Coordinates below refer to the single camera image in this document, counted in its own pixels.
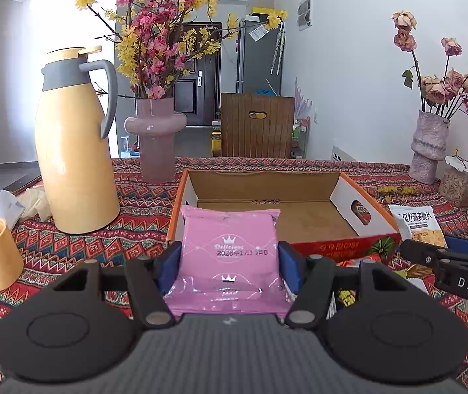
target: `wooden crate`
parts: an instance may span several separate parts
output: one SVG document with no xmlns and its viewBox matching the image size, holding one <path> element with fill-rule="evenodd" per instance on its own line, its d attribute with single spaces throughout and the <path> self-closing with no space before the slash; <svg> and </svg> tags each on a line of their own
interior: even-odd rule
<svg viewBox="0 0 468 394">
<path fill-rule="evenodd" d="M 222 93 L 222 155 L 288 159 L 295 98 Z"/>
</svg>

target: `gray thermos handle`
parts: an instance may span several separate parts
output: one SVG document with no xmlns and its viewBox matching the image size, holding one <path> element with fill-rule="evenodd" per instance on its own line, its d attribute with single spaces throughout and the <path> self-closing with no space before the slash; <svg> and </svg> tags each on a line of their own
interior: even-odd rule
<svg viewBox="0 0 468 394">
<path fill-rule="evenodd" d="M 117 74 L 114 64 L 101 59 L 99 61 L 86 62 L 79 65 L 83 72 L 105 70 L 108 78 L 108 110 L 106 117 L 101 122 L 101 139 L 108 137 L 111 125 L 114 123 L 115 112 L 117 111 Z"/>
</svg>

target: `table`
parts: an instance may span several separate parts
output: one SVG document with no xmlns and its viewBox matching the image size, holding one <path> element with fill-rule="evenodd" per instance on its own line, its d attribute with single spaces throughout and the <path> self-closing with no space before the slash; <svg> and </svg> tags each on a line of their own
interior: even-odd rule
<svg viewBox="0 0 468 394">
<path fill-rule="evenodd" d="M 115 159 L 115 179 L 121 205 L 119 216 L 106 228 L 90 235 L 68 236 L 57 230 L 53 222 L 30 219 L 13 229 L 13 236 L 24 257 L 20 279 L 0 292 L 0 318 L 27 297 L 38 292 L 59 275 L 84 259 L 98 259 L 103 266 L 122 264 L 146 252 L 158 256 L 164 251 L 170 213 L 184 168 L 222 171 L 344 171 L 362 185 L 381 204 L 433 206 L 444 232 L 468 237 L 465 210 L 456 208 L 438 194 L 438 184 L 423 185 L 407 175 L 408 167 L 399 164 L 325 162 L 308 160 L 272 160 L 246 158 L 178 159 L 178 175 L 174 182 L 148 185 L 141 181 L 138 159 Z M 407 194 L 389 194 L 379 187 L 414 187 Z M 390 266 L 401 270 L 408 262 L 395 255 Z M 424 280 L 428 292 L 464 321 L 468 327 L 465 302 L 457 296 L 433 286 L 433 276 Z M 126 294 L 108 292 L 106 299 L 130 314 Z M 468 388 L 468 354 L 459 381 Z"/>
</svg>

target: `refrigerator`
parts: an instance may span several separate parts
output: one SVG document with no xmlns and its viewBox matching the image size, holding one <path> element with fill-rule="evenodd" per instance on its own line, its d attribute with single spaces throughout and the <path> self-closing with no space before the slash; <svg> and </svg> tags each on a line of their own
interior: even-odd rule
<svg viewBox="0 0 468 394">
<path fill-rule="evenodd" d="M 255 41 L 250 32 L 258 27 L 258 23 L 247 20 L 240 22 L 236 93 L 256 93 L 261 89 L 270 90 L 270 83 L 274 91 L 280 95 L 281 67 L 278 74 L 279 51 L 276 56 L 273 74 L 270 73 L 279 28 L 270 30 L 263 38 Z"/>
</svg>

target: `open cardboard tray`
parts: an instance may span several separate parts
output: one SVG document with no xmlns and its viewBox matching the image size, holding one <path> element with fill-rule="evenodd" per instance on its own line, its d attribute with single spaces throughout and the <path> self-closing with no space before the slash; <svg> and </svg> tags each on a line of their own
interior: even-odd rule
<svg viewBox="0 0 468 394">
<path fill-rule="evenodd" d="M 302 255 L 337 262 L 379 253 L 387 262 L 400 242 L 394 218 L 339 172 L 183 172 L 167 242 L 181 241 L 181 206 L 221 211 L 280 209 L 279 241 Z"/>
</svg>

